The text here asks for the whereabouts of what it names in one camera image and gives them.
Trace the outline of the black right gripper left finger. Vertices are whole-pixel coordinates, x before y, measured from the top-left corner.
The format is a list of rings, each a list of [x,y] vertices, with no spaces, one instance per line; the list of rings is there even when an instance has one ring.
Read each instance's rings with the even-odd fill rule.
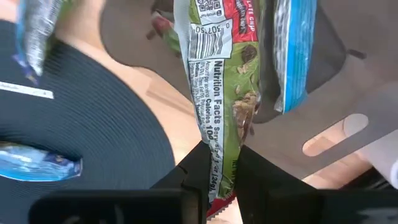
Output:
[[[206,213],[211,207],[208,198],[211,154],[209,146],[200,141],[167,175],[151,189],[183,189],[197,195],[197,221],[206,224]]]

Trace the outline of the black aluminium table frame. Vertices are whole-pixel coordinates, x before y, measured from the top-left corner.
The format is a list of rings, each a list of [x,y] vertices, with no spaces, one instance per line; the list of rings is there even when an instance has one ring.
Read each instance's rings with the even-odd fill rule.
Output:
[[[395,190],[375,168],[367,170],[341,189]]]

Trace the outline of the round dark blue woven mat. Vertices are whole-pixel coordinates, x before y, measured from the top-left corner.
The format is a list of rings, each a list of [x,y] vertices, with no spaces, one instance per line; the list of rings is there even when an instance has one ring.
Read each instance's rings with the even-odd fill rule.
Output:
[[[81,159],[79,177],[20,182],[0,177],[0,224],[28,224],[30,206],[56,190],[146,189],[174,168],[169,140],[147,105],[79,50],[57,43],[39,88],[51,98],[11,91],[32,86],[14,60],[15,25],[0,21],[0,141]]]

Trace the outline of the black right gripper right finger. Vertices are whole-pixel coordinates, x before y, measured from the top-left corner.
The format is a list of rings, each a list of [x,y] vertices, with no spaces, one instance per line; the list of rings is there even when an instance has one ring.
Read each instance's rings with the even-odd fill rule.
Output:
[[[247,146],[239,155],[235,192],[244,224],[313,224],[313,187]]]

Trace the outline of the blue granola bar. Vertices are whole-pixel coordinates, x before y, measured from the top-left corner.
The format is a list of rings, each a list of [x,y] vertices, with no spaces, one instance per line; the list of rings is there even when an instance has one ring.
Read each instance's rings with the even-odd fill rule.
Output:
[[[14,60],[25,77],[38,84],[44,63],[55,38],[57,23],[72,8],[75,0],[19,0],[16,21]]]
[[[276,0],[274,7],[274,67],[280,95],[274,109],[286,113],[307,95],[317,0]]]
[[[56,182],[81,176],[83,160],[11,142],[0,142],[0,176],[24,182]]]

